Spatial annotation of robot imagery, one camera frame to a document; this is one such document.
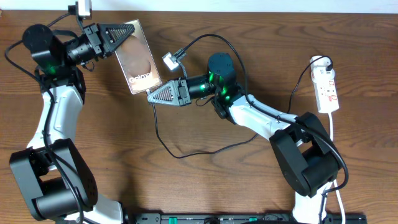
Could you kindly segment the Galaxy S25 Ultra smartphone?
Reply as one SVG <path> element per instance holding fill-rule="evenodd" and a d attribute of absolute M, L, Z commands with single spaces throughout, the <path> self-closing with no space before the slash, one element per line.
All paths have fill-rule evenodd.
<path fill-rule="evenodd" d="M 135 95 L 162 84 L 139 19 L 126 22 L 134 32 L 116 49 L 130 92 Z"/>

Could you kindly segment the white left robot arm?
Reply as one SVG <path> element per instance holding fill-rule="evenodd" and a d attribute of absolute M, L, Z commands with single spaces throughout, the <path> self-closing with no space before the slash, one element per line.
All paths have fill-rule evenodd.
<path fill-rule="evenodd" d="M 37 68 L 44 107 L 26 149 L 10 157 L 10 167 L 30 214 L 57 223 L 129 223 L 120 202 L 98 193 L 93 173 L 74 141 L 85 102 L 83 69 L 106 58 L 130 37 L 132 24 L 90 24 L 81 35 L 35 24 L 22 36 Z"/>

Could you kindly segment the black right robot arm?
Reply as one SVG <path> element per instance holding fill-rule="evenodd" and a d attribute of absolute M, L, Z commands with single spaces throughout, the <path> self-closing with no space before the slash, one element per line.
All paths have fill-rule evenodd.
<path fill-rule="evenodd" d="M 236 81 L 227 53 L 213 54 L 204 75 L 170 80 L 147 100 L 152 105 L 185 106 L 204 97 L 220 118 L 270 142 L 285 180 L 295 191 L 293 219 L 324 223 L 327 195 L 339 189 L 332 183 L 338 171 L 347 167 L 320 120 L 312 113 L 283 113 L 257 101 Z"/>

